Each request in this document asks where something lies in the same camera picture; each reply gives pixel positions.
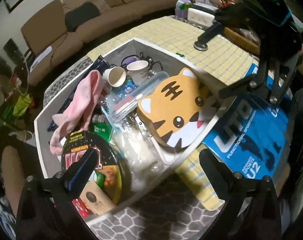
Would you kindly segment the brown sofa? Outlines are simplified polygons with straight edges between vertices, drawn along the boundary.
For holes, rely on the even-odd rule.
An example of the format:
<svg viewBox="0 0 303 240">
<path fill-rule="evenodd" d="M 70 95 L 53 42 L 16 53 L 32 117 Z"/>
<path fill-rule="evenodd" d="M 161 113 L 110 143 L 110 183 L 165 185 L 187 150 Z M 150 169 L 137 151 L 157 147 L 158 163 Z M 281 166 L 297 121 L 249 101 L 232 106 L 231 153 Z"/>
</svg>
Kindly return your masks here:
<svg viewBox="0 0 303 240">
<path fill-rule="evenodd" d="M 28 84 L 35 87 L 84 45 L 152 14 L 173 12 L 178 0 L 54 0 L 22 27 L 36 56 Z"/>
</svg>

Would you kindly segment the purple container with lid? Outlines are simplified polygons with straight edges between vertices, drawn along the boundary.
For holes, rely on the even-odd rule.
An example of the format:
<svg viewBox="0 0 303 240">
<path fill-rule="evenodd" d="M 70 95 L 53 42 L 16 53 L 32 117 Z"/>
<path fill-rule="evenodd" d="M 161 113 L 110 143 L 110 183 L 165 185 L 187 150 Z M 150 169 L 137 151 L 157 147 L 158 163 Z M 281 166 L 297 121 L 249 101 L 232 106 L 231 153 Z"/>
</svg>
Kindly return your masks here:
<svg viewBox="0 0 303 240">
<path fill-rule="evenodd" d="M 193 5 L 190 0 L 178 0 L 175 7 L 175 15 L 187 19 L 188 9 Z"/>
</svg>

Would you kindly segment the round Nivea cream tin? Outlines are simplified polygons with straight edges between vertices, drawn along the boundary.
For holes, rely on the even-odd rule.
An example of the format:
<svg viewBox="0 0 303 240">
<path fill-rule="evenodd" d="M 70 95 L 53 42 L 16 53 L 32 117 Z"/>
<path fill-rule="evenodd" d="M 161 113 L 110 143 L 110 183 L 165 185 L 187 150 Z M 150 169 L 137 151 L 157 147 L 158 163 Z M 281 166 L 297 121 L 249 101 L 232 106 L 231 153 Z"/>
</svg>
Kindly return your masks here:
<svg viewBox="0 0 303 240">
<path fill-rule="evenodd" d="M 201 43 L 199 41 L 195 41 L 193 46 L 198 51 L 207 51 L 208 50 L 207 44 L 206 43 L 203 44 L 203 43 Z"/>
</svg>

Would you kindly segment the paper cup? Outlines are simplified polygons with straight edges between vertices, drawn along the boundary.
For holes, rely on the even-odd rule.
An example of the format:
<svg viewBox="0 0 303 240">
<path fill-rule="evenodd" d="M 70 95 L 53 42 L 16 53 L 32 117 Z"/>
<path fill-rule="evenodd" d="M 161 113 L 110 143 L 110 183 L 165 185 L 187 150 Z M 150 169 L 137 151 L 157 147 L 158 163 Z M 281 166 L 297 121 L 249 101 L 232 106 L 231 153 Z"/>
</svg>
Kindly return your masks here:
<svg viewBox="0 0 303 240">
<path fill-rule="evenodd" d="M 126 81 L 126 71 L 122 67 L 113 67 L 104 71 L 104 80 L 111 86 L 118 88 Z"/>
<path fill-rule="evenodd" d="M 132 62 L 127 66 L 128 74 L 135 86 L 140 86 L 148 80 L 148 65 L 147 61 L 139 60 Z"/>
</svg>

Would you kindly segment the white floral tissue box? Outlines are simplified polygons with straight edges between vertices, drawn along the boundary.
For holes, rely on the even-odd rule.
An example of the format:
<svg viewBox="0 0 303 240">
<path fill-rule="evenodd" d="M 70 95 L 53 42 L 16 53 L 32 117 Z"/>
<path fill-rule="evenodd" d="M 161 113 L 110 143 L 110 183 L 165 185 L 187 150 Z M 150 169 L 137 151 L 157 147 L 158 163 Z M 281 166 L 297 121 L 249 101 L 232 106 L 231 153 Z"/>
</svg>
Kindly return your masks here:
<svg viewBox="0 0 303 240">
<path fill-rule="evenodd" d="M 189 8 L 187 20 L 199 25 L 203 25 L 205 27 L 211 27 L 215 21 L 214 15 L 214 10 L 208 9 L 207 11 L 204 11 L 195 8 Z"/>
</svg>

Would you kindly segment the yellow plaid tablecloth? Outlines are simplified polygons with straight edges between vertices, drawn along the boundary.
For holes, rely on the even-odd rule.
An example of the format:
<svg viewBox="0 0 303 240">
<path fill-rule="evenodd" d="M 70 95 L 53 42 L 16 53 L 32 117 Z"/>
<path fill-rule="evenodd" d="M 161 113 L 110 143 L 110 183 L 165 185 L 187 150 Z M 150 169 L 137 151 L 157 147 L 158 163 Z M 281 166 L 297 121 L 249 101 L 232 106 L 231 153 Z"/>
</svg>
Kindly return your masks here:
<svg viewBox="0 0 303 240">
<path fill-rule="evenodd" d="M 184 59 L 202 70 L 212 74 L 226 85 L 244 77 L 252 64 L 258 59 L 222 36 L 216 36 L 209 42 L 208 50 L 201 52 L 193 47 L 194 42 L 203 33 L 185 21 L 165 16 L 132 28 L 92 49 L 87 55 L 95 61 L 111 50 L 124 44 L 131 38 L 140 38 Z M 191 189 L 206 210 L 215 211 L 224 204 L 213 190 L 209 180 L 200 167 L 199 153 L 204 149 L 200 145 L 176 169 L 176 173 Z"/>
</svg>

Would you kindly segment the black lumbar cushion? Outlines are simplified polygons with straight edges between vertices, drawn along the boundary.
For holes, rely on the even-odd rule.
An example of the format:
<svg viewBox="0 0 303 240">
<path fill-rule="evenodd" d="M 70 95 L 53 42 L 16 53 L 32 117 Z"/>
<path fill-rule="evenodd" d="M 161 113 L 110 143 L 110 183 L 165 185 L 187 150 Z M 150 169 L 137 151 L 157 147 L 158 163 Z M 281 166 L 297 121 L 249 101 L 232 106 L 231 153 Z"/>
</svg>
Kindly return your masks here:
<svg viewBox="0 0 303 240">
<path fill-rule="evenodd" d="M 85 2 L 65 15 L 65 25 L 68 32 L 74 32 L 83 23 L 100 15 L 98 7 L 91 2 Z"/>
</svg>

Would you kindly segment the wicker basket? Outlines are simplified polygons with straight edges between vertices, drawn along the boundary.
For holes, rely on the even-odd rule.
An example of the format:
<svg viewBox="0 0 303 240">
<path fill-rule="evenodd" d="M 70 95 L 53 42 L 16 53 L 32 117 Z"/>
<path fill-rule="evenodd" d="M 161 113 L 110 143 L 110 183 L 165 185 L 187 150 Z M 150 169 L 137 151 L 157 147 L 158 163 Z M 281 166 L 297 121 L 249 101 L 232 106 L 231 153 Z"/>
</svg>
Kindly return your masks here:
<svg viewBox="0 0 303 240">
<path fill-rule="evenodd" d="M 233 42 L 235 45 L 237 45 L 241 49 L 243 49 L 255 56 L 260 55 L 260 46 L 255 44 L 250 39 L 236 33 L 235 31 L 233 31 L 229 28 L 224 29 L 223 35 L 224 35 L 224 37 L 229 39 L 231 42 Z"/>
</svg>

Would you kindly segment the white cardboard storage box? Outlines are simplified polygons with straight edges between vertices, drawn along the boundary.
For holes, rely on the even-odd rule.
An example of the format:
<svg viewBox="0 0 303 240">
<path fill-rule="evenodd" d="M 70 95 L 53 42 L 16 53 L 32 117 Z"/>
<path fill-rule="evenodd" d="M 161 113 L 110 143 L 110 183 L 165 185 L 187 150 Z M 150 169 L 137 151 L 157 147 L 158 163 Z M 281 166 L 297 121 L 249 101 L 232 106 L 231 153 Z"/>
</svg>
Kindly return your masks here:
<svg viewBox="0 0 303 240">
<path fill-rule="evenodd" d="M 153 58 L 160 60 L 163 64 L 164 71 L 156 74 L 154 80 L 148 81 L 148 89 L 151 91 L 154 91 L 156 85 L 160 84 L 165 77 L 178 74 L 184 67 L 192 70 L 200 81 L 209 87 L 209 90 L 215 97 L 218 96 L 220 89 L 226 87 L 226 85 L 216 77 L 190 63 L 188 60 L 136 37 L 111 50 L 103 57 L 107 62 L 112 62 L 119 60 L 120 56 L 129 52 L 145 52 Z M 43 110 L 34 121 L 38 157 L 45 178 L 50 178 L 58 171 L 63 170 L 62 163 L 64 162 L 64 159 L 50 152 L 50 139 L 53 133 L 49 132 L 47 128 L 52 121 L 52 116 L 58 113 L 63 102 L 67 100 L 87 70 L 89 70 L 88 67 L 83 69 L 75 77 L 70 78 L 62 88 L 58 89 L 55 96 L 43 107 Z M 113 126 L 117 138 L 128 140 L 129 134 L 140 135 L 141 139 L 144 140 L 148 146 L 152 147 L 156 151 L 158 158 L 161 159 L 160 169 L 158 171 L 152 171 L 150 168 L 145 168 L 143 171 L 138 172 L 130 168 L 129 161 L 123 160 L 120 165 L 122 191 L 116 208 L 101 216 L 90 215 L 86 217 L 84 221 L 87 223 L 87 226 L 94 226 L 111 217 L 116 214 L 116 212 L 129 207 L 131 204 L 140 200 L 149 191 L 153 190 L 159 183 L 173 173 L 192 151 L 199 146 L 200 142 L 210 132 L 218 120 L 218 116 L 214 115 L 209 124 L 201 128 L 201 133 L 196 136 L 189 146 L 182 150 L 175 150 L 156 142 L 155 138 L 148 131 L 146 124 L 138 117 L 136 113 L 137 102 L 141 98 L 142 94 L 139 93 L 134 97 L 132 103 L 125 103 L 120 110 L 114 111 L 111 107 L 107 107 L 105 109 L 106 116 Z"/>
</svg>

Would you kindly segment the clear plastic tube case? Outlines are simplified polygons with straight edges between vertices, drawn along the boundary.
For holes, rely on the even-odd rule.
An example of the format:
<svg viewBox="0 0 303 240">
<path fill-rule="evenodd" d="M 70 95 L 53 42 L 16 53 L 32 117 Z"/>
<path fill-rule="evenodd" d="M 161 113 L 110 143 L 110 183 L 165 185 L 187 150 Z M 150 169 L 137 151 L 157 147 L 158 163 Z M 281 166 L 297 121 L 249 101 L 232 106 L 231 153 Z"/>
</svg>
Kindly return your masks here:
<svg viewBox="0 0 303 240">
<path fill-rule="evenodd" d="M 139 87 L 133 89 L 129 94 L 125 94 L 130 88 L 128 86 L 119 90 L 118 93 L 111 92 L 110 94 L 107 94 L 105 100 L 108 107 L 110 122 L 120 122 L 137 107 L 140 99 L 149 96 L 156 87 L 168 77 L 169 75 L 166 72 L 159 72 Z"/>
</svg>

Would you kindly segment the black round noodle bowl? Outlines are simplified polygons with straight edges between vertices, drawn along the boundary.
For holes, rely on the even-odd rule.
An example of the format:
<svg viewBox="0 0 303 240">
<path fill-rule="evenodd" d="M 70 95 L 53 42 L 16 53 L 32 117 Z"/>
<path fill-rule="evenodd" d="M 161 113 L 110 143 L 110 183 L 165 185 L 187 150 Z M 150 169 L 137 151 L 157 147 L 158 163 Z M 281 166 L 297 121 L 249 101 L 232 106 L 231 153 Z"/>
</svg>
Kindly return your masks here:
<svg viewBox="0 0 303 240">
<path fill-rule="evenodd" d="M 94 181 L 115 203 L 122 191 L 122 168 L 116 153 L 101 136 L 89 131 L 72 132 L 63 146 L 64 186 L 74 197 L 80 196 L 87 181 Z"/>
</svg>

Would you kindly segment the paper cup upper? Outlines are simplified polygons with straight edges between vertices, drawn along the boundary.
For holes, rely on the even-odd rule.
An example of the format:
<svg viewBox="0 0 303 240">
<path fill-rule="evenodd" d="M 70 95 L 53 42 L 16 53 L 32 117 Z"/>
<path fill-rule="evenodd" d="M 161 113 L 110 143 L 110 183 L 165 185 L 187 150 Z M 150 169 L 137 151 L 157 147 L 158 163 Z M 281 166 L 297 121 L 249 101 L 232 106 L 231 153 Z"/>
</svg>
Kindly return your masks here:
<svg viewBox="0 0 303 240">
<path fill-rule="evenodd" d="M 126 81 L 126 71 L 122 67 L 113 67 L 104 71 L 104 80 L 111 86 L 118 88 Z"/>
</svg>

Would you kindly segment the blue UTO sportswear box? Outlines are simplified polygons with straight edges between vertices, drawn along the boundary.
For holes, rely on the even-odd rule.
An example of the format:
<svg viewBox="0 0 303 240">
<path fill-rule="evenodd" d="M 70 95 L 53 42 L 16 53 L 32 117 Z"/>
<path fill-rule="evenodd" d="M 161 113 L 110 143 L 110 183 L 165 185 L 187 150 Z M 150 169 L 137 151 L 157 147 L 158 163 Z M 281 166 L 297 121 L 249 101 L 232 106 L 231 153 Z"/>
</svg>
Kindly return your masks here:
<svg viewBox="0 0 303 240">
<path fill-rule="evenodd" d="M 274 177 L 284 148 L 289 117 L 250 93 L 238 95 L 203 140 L 231 171 L 249 179 Z"/>
</svg>

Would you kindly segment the pink fabric headband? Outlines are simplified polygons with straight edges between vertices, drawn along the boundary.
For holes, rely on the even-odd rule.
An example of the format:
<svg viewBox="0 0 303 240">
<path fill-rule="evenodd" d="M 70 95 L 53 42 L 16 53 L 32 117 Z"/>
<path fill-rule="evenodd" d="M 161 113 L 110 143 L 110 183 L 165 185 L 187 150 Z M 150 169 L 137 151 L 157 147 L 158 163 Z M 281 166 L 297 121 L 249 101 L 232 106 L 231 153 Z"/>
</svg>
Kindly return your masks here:
<svg viewBox="0 0 303 240">
<path fill-rule="evenodd" d="M 88 129 L 91 116 L 104 87 L 104 79 L 98 70 L 93 70 L 80 81 L 73 96 L 73 100 L 62 114 L 52 116 L 58 128 L 54 131 L 50 141 L 52 154 L 61 155 L 60 141 L 71 133 L 78 123 L 80 130 Z"/>
</svg>

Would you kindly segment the paper cup lower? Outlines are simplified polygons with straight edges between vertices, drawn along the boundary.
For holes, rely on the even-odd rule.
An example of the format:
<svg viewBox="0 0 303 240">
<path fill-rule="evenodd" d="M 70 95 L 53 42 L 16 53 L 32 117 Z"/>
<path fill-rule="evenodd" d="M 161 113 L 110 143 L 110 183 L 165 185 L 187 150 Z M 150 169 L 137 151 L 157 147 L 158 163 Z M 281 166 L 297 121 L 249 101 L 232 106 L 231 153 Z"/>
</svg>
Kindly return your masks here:
<svg viewBox="0 0 303 240">
<path fill-rule="evenodd" d="M 135 86 L 140 86 L 148 80 L 148 65 L 147 61 L 139 60 L 132 62 L 127 66 L 128 74 Z"/>
</svg>

